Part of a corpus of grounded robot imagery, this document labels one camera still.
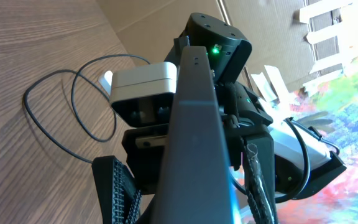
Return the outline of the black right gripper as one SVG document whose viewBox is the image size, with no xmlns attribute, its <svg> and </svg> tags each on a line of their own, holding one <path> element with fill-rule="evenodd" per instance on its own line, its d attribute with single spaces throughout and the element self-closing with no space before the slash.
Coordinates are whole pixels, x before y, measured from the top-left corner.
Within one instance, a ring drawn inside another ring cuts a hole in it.
<svg viewBox="0 0 358 224">
<path fill-rule="evenodd" d="M 261 156 L 261 171 L 265 178 L 274 174 L 273 139 L 264 125 L 225 124 L 229 166 L 235 171 L 245 167 L 240 144 L 255 144 Z M 122 146 L 127 152 L 129 169 L 115 156 L 97 157 L 91 167 L 101 208 L 103 224 L 133 224 L 140 213 L 141 192 L 155 194 L 160 176 L 163 153 L 168 136 L 168 124 L 125 131 Z"/>
</svg>

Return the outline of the Galaxy S24 smartphone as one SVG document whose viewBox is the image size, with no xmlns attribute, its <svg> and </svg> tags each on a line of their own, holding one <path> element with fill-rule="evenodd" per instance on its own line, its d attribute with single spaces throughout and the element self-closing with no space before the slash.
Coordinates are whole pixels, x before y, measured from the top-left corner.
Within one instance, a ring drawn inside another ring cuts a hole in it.
<svg viewBox="0 0 358 224">
<path fill-rule="evenodd" d="M 180 62 L 157 192 L 138 223 L 240 223 L 205 47 Z"/>
</svg>

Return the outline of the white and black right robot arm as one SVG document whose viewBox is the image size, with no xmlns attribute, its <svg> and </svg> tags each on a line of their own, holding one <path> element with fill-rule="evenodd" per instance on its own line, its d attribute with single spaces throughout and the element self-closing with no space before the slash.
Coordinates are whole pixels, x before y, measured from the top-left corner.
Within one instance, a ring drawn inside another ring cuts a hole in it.
<svg viewBox="0 0 358 224">
<path fill-rule="evenodd" d="M 102 78 L 129 125 L 126 161 L 91 164 L 104 223 L 240 223 L 236 192 L 256 223 L 276 223 L 278 203 L 345 171 L 337 146 L 238 82 L 251 50 L 239 29 L 193 13 L 163 62 Z"/>
</svg>

